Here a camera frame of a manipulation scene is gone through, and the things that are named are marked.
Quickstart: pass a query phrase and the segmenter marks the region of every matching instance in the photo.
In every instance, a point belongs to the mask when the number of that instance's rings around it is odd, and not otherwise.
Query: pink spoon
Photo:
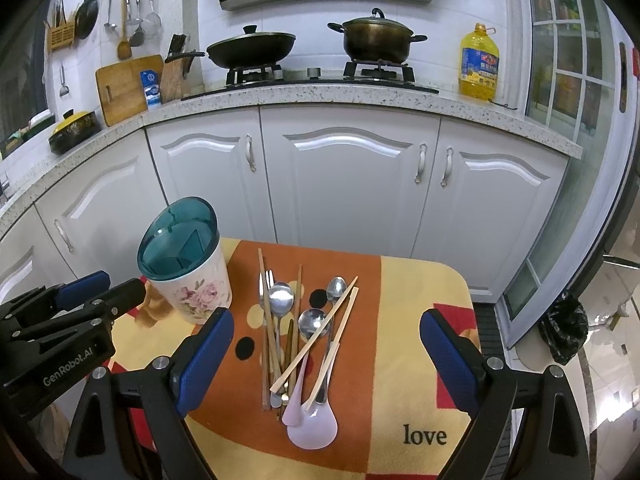
[[[334,361],[332,360],[327,372],[327,384],[331,378],[333,368]],[[328,398],[324,404],[314,402],[309,411],[300,406],[300,398],[298,398],[298,412],[302,421],[296,426],[287,427],[289,440],[296,446],[302,449],[322,449],[335,440],[338,434],[338,421],[335,420]]]
[[[302,383],[305,379],[306,359],[309,354],[305,354],[302,359],[302,365],[300,366],[300,374],[296,381],[296,386],[293,388],[293,393],[289,399],[289,403],[282,414],[282,423],[285,426],[297,426],[302,422]]]

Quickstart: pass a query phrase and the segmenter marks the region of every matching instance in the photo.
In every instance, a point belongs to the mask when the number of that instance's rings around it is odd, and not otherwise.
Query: blue gripper pad
[[[207,334],[189,364],[180,374],[180,393],[177,396],[175,407],[181,417],[184,418],[187,412],[200,406],[233,337],[234,318],[228,309],[224,309],[218,322]]]
[[[429,311],[420,318],[420,339],[456,408],[475,418],[480,409],[476,378]]]
[[[111,280],[103,270],[67,283],[58,289],[55,297],[56,310],[71,310],[85,301],[109,290]]]

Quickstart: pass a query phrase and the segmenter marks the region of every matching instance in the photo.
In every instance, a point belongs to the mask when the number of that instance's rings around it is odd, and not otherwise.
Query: gas stove
[[[233,68],[226,74],[226,85],[223,88],[201,94],[183,97],[182,100],[193,99],[205,95],[220,94],[241,88],[258,88],[266,86],[292,85],[302,83],[336,84],[349,83],[367,86],[385,86],[403,88],[437,94],[438,90],[421,86],[415,82],[414,69],[405,64],[360,61],[353,59],[345,64],[342,76],[322,76],[319,68],[307,68],[306,77],[293,76],[285,78],[280,65],[263,65],[254,67]]]

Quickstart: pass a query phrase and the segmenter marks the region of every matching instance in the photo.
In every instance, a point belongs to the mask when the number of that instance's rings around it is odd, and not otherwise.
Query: black trash bag
[[[580,301],[564,291],[540,318],[538,330],[554,361],[565,365],[587,341],[589,320]]]

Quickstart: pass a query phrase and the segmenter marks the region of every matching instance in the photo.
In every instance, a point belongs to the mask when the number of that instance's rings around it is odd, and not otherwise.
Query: yellow lid
[[[63,117],[64,120],[60,121],[58,123],[58,126],[56,126],[53,129],[53,133],[51,134],[52,136],[55,135],[56,133],[58,133],[60,130],[63,130],[64,128],[66,128],[67,126],[69,126],[71,123],[77,121],[78,119],[84,117],[85,115],[89,115],[91,112],[76,112],[74,113],[73,110],[69,110],[68,112],[66,112]]]

